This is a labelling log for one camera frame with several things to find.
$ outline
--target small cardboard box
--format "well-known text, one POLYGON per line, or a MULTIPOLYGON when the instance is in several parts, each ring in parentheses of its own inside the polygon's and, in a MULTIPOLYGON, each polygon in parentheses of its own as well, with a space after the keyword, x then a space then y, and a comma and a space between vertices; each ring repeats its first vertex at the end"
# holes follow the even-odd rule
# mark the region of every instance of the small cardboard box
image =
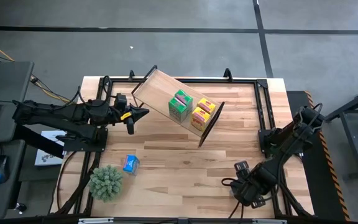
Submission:
POLYGON ((139 160, 135 155, 127 155, 124 163, 123 171, 131 175, 136 175, 137 167, 139 166, 139 160))
POLYGON ((175 97, 187 106, 186 115, 189 115, 193 111, 193 99, 187 95, 183 90, 178 90, 175 93, 175 97))
POLYGON ((204 131, 210 115, 203 109, 196 107, 191 114, 191 124, 200 131, 204 131))
POLYGON ((209 113, 209 115, 212 115, 214 113, 216 105, 208 101, 206 98, 200 99, 200 101, 197 103, 197 106, 201 109, 203 109, 205 112, 209 113))
POLYGON ((187 115, 187 106, 182 103, 178 98, 174 97, 168 102, 169 115, 177 121, 182 122, 187 115))

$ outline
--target computer mouse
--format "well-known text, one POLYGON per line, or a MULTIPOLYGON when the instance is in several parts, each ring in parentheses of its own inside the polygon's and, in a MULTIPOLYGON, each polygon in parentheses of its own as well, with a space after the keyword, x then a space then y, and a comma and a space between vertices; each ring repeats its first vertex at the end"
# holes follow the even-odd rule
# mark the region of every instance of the computer mouse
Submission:
POLYGON ((0 184, 5 183, 9 179, 9 158, 0 155, 0 184))

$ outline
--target orange hazard stripe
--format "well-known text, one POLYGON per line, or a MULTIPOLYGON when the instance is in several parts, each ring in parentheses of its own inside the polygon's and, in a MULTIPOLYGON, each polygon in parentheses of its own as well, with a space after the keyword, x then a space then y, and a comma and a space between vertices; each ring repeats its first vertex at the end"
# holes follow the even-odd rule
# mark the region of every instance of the orange hazard stripe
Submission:
MULTIPOLYGON (((314 104, 313 104, 313 99, 311 97, 311 94, 308 91, 305 91, 305 93, 308 96, 310 106, 313 107, 314 104)), ((351 219, 350 219, 350 216, 349 216, 349 212, 347 211, 347 208, 346 208, 345 200, 343 199, 341 186, 339 186, 339 182, 338 182, 338 179, 337 179, 337 175, 335 173, 333 161, 331 160, 331 156, 329 156, 327 143, 326 143, 326 140, 324 138, 324 135, 323 135, 322 131, 319 132, 319 138, 320 138, 321 145, 323 146, 323 149, 324 149, 324 152, 325 152, 325 155, 326 155, 327 164, 329 166, 329 171, 331 172, 331 177, 333 178, 333 181, 334 181, 334 186, 336 188, 336 193, 338 194, 338 197, 339 197, 339 203, 342 205, 342 211, 344 213, 345 220, 350 221, 351 219)))

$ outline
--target yellow box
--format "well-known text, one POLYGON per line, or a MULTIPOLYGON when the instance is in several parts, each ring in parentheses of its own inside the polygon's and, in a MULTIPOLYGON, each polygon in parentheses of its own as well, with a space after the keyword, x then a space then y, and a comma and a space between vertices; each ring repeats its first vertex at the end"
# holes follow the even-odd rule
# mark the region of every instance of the yellow box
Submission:
POLYGON ((211 115, 209 115, 203 109, 196 107, 196 109, 191 114, 191 124, 196 129, 204 131, 210 116, 211 115))
POLYGON ((215 104, 211 103, 206 98, 200 99, 200 101, 197 103, 197 106, 209 114, 213 114, 216 107, 215 104))

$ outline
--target green box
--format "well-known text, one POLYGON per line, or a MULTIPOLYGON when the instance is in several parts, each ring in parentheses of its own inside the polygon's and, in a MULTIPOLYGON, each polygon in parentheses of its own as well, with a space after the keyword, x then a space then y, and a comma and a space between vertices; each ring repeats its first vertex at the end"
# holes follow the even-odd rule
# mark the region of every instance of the green box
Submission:
POLYGON ((173 97, 168 102, 169 115, 177 121, 182 122, 188 114, 188 107, 182 103, 178 98, 173 97))
POLYGON ((186 115, 189 115, 193 111, 193 99, 190 95, 187 95, 183 90, 178 90, 175 93, 175 97, 187 106, 186 115))

